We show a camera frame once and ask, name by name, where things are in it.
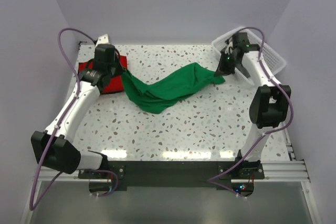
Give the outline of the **green t-shirt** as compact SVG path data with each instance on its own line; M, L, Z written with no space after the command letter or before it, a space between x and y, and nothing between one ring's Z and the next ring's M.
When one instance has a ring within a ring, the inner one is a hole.
M165 109L183 101L210 84L223 84L222 76L198 63L191 63L172 72L162 80L146 84L129 70L121 75L124 91L129 100L144 112L160 114Z

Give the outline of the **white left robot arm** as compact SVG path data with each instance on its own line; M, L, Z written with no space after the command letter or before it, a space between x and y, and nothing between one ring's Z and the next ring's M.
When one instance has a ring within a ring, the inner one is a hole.
M81 153L73 146L80 123L90 107L97 101L111 79L124 69L118 50L108 35L98 37L91 68L84 68L77 83L56 118L42 131L31 136L35 158L44 166L66 174L89 169L97 178L108 174L107 157L99 152Z

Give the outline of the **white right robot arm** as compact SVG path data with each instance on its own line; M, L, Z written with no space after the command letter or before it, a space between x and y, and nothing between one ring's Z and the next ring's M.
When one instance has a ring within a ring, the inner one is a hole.
M234 165L216 175L216 179L234 173L239 178L246 178L253 171L252 165L259 165L270 134L288 127L280 127L282 122L292 122L292 119L287 119L287 116L293 116L291 88L281 84L268 68L262 53L264 44L263 41L252 44L246 28L240 28L226 40L226 46L221 50L214 75L218 77L234 74L237 66L241 66L257 89L249 108L252 126L247 140L239 150Z

